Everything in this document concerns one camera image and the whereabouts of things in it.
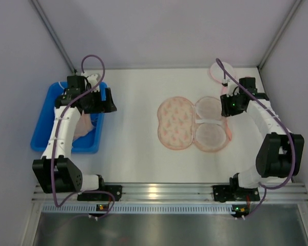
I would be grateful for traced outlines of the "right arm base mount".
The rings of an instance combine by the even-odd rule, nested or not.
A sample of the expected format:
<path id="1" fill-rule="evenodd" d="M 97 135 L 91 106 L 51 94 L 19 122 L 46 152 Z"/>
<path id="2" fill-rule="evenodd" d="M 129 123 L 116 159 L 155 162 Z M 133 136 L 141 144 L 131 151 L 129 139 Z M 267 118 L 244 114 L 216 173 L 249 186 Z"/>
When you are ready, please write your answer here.
<path id="1" fill-rule="evenodd" d="M 246 189 L 240 187 L 233 187 L 230 184 L 214 185 L 213 196 L 214 201 L 259 201 L 260 195 L 257 188 Z"/>

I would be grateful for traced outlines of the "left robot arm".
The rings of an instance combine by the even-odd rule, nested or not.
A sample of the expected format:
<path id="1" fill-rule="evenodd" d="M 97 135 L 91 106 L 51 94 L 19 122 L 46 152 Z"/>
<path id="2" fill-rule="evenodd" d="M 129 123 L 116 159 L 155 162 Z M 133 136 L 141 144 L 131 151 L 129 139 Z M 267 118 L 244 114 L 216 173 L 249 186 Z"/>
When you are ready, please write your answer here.
<path id="1" fill-rule="evenodd" d="M 87 175 L 71 160 L 72 153 L 95 153 L 99 149 L 103 117 L 117 110 L 111 89 L 104 82 L 86 95 L 90 79 L 80 75 L 67 77 L 59 88 L 50 86 L 40 113 L 32 149 L 43 153 L 33 161 L 33 172 L 44 193 L 68 193 L 98 190 L 100 175 Z"/>

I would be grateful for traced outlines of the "floral orange laundry bag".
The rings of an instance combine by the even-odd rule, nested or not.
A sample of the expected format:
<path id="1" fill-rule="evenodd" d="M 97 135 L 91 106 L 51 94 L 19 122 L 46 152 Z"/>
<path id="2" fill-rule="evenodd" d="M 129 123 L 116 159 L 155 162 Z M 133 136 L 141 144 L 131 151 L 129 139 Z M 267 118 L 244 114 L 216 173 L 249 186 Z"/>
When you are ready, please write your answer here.
<path id="1" fill-rule="evenodd" d="M 196 103 L 180 96 L 168 98 L 157 111 L 158 139 L 171 150 L 195 145 L 203 152 L 218 152 L 232 140 L 221 113 L 221 102 L 214 97 L 203 97 Z"/>

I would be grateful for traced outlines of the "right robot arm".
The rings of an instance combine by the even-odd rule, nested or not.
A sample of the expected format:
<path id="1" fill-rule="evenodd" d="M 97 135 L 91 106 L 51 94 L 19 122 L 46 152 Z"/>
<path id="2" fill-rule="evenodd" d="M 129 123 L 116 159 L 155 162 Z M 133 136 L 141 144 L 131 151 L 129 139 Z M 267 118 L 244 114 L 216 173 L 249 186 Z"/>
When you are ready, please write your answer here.
<path id="1" fill-rule="evenodd" d="M 304 138 L 300 134 L 293 134 L 280 121 L 268 96 L 258 92 L 255 78 L 239 79 L 233 92 L 229 93 L 231 84 L 231 79 L 223 79 L 223 92 L 220 96 L 222 116 L 246 113 L 256 124 L 263 142 L 255 164 L 231 177 L 224 191 L 235 200 L 244 200 L 246 196 L 259 200 L 258 187 L 277 190 L 298 174 Z"/>

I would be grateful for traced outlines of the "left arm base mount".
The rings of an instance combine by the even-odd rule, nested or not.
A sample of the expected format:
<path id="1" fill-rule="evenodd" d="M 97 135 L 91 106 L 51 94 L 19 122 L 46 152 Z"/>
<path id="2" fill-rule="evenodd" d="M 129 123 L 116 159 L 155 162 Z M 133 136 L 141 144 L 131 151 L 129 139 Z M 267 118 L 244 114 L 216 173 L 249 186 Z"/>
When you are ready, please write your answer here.
<path id="1" fill-rule="evenodd" d="M 119 201 L 122 197 L 123 186 L 105 184 L 98 190 L 86 191 L 77 196 L 77 201 Z"/>

